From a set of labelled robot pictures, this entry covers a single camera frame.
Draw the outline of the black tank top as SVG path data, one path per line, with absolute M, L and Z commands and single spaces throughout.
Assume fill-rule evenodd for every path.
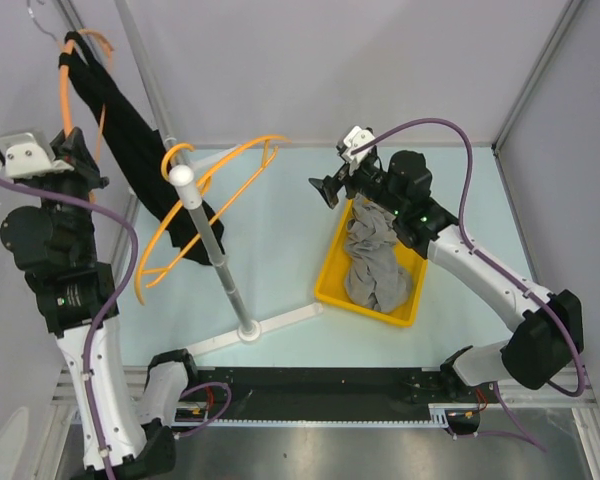
M 84 38 L 76 31 L 65 38 L 80 51 L 61 54 L 59 65 L 68 68 L 74 90 L 95 119 L 104 121 L 104 139 L 131 189 L 156 219 L 164 220 L 178 195 L 160 172 L 166 149 L 159 132 L 121 92 Z

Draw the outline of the grey tank top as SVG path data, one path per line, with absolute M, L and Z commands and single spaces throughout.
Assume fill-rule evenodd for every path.
M 351 266 L 344 279 L 349 299 L 358 306 L 390 313 L 404 304 L 413 289 L 411 274 L 395 253 L 394 216 L 357 195 L 346 223 L 344 251 Z

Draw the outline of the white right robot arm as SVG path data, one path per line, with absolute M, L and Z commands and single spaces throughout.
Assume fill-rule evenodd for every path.
M 398 241 L 421 258 L 445 269 L 478 295 L 511 333 L 507 341 L 467 346 L 441 366 L 443 393 L 464 401 L 483 383 L 512 379 L 538 390 L 549 385 L 578 397 L 586 379 L 582 306 L 569 290 L 554 293 L 506 268 L 462 228 L 458 218 L 431 196 L 432 174 L 417 152 L 395 153 L 386 170 L 369 152 L 357 167 L 343 165 L 334 175 L 310 184 L 329 207 L 344 191 L 362 196 L 393 217 Z

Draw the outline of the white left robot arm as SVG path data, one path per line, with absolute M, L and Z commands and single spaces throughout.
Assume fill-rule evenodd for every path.
M 83 133 L 47 140 L 36 130 L 0 137 L 9 188 L 40 199 L 11 211 L 4 247 L 35 295 L 69 369 L 82 421 L 86 479 L 146 479 L 173 470 L 172 430 L 180 399 L 201 387 L 192 355 L 156 355 L 143 394 L 131 398 L 120 353 L 118 296 L 109 264 L 97 255 L 91 195 L 107 187 Z

